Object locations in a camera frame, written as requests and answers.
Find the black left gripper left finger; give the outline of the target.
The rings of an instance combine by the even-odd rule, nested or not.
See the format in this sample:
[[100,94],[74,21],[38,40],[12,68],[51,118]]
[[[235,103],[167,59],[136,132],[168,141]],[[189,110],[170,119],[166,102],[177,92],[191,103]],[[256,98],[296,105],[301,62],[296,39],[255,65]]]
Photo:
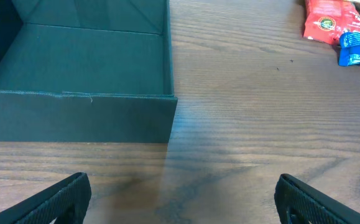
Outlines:
[[82,224],[91,199],[84,172],[77,172],[0,212],[0,224]]

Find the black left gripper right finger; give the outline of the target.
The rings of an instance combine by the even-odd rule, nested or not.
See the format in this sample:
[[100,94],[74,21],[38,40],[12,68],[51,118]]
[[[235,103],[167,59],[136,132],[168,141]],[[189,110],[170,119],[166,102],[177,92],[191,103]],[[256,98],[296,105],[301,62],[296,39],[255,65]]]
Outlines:
[[360,213],[290,174],[281,174],[274,194],[281,224],[360,224]]

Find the blue Oreo cookie pack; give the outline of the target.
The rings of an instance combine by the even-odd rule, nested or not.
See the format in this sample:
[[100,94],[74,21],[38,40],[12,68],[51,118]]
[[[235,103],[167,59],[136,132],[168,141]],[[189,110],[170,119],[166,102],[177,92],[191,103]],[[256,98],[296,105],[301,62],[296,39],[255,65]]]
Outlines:
[[360,33],[347,32],[339,38],[341,50],[338,64],[343,67],[360,65]]

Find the red snack bag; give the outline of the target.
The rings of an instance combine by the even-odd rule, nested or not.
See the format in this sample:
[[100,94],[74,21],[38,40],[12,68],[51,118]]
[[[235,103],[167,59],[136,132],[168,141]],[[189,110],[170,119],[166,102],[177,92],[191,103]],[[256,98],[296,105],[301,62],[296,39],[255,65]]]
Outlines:
[[305,0],[307,18],[303,37],[338,45],[347,32],[360,33],[360,15],[354,4],[344,0]]

